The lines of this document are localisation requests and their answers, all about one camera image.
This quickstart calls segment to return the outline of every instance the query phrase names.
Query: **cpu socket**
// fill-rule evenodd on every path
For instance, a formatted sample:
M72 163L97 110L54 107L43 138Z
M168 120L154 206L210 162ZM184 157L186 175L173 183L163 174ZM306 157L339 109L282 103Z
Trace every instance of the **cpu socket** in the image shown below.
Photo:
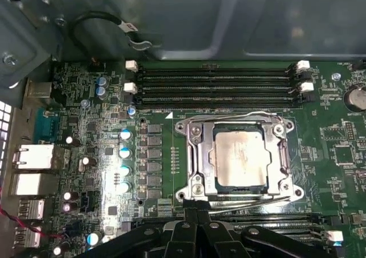
M291 120L266 112L179 121L175 130L186 137L188 163L187 186L176 192L176 198L302 198L303 189L292 181L287 146L287 134L294 128Z

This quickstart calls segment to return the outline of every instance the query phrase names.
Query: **red wire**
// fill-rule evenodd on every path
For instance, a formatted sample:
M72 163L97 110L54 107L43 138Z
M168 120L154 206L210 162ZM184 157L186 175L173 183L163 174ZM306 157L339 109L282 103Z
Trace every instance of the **red wire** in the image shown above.
M10 215L9 213L7 213L6 210L4 210L1 207L1 204L0 204L0 214L8 217L11 221L17 222L18 225L20 227L22 227L22 228L27 228L27 229L29 229L32 232L39 233L42 237L63 238L63 235L62 234L45 234L44 232L38 230L37 228L31 227L29 225L26 225L21 219L19 219L19 217L15 217L15 216Z

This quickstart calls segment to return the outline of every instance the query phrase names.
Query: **green circuit board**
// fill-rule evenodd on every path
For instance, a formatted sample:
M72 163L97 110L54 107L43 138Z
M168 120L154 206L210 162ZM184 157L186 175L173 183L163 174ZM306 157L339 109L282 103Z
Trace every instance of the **green circuit board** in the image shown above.
M140 62L139 66L154 69L202 68L206 65L219 68L285 68L290 62ZM295 184L305 190L305 197L289 205L262 207L248 213L316 213L324 216L344 215L344 220L330 224L326 229L342 230L347 257L366 256L366 128L365 114L350 111L343 101L347 89L354 84L364 84L362 71L351 72L349 63L311 62L315 86L315 101L297 108L269 108L295 123L295 132L288 138L291 170ZM340 73L339 81L332 80ZM111 240L130 230L131 222L138 217L174 217L182 215L182 205L175 193L186 184L186 139L174 131L179 120L198 114L236 114L255 109L144 109L134 118L127 114L130 100L123 92L123 84L134 74L126 71L124 62L107 62L97 71L88 70L83 63L56 64L53 74L67 95L66 108L57 112L59 120L56 144L66 146L67 136L77 137L82 146L71 150L70 169L61 177L60 193L66 190L97 192L92 212L68 215L61 213L62 194L57 199L53 228L57 231L72 219L83 222L84 235L100 229L104 240ZM96 80L109 81L108 97L96 97ZM81 107L82 100L90 106ZM154 162L161 167L147 171L141 151L152 135L149 125L155 126L160 144L154 146L161 155ZM133 138L121 142L123 129L131 131ZM47 141L40 135L37 142ZM132 156L122 160L119 150L129 148ZM98 165L80 171L82 156L97 158ZM121 177L121 166L132 173ZM128 182L130 191L121 189ZM74 240L75 247L65 257L86 251L85 236Z

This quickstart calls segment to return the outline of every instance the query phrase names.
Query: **electrolytic capacitor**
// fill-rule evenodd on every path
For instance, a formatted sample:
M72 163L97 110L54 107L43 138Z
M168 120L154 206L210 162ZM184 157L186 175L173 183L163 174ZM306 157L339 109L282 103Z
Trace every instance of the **electrolytic capacitor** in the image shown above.
M122 149L120 150L119 154L120 154L120 157L121 157L122 159L128 159L128 158L131 158L131 156L132 156L132 151L131 151L131 149L129 149L129 148L122 148Z
M94 231L93 233L89 234L86 238L86 242L91 246L95 246L101 240L102 240L102 233L100 231Z
M63 199L65 201L75 201L79 199L79 193L76 191L69 191L69 192L65 192L63 194Z
M99 86L96 89L96 95L99 99L105 100L108 97L108 93L103 86Z
M65 252L69 251L70 248L71 244L68 241L64 241L53 249L53 254L56 256L63 255Z
M122 165L121 169L120 169L120 174L122 177L126 177L128 175L130 175L131 173L131 168L127 165Z
M78 204L75 202L66 202L62 204L63 212L76 211L79 208Z
M92 158L92 157L84 157L82 159L82 164L83 165L96 166L97 165L97 159Z
M107 88L109 86L108 80L105 77L99 77L97 78L97 85Z
M136 111L136 107L131 105L130 107L128 107L127 109L127 114L130 118L134 118L137 115L137 111Z
M132 132L129 131L128 129L124 129L122 130L122 132L120 133L120 138L124 141L129 141L132 139Z
M127 193L131 189L131 184L129 182L120 183L120 192Z
M72 145L76 148L81 146L81 141L78 138L74 138L72 136L69 136L69 137L66 138L66 143L68 145Z

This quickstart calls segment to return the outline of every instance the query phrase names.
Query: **motherboard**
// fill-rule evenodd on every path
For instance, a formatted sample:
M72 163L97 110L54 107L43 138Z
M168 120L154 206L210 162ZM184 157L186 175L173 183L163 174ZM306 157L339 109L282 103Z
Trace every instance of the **motherboard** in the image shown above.
M261 225L365 257L366 74L307 64L55 63L65 102L38 109L33 145L63 159L49 231L69 232L40 248L73 257L179 219L194 199L235 230Z

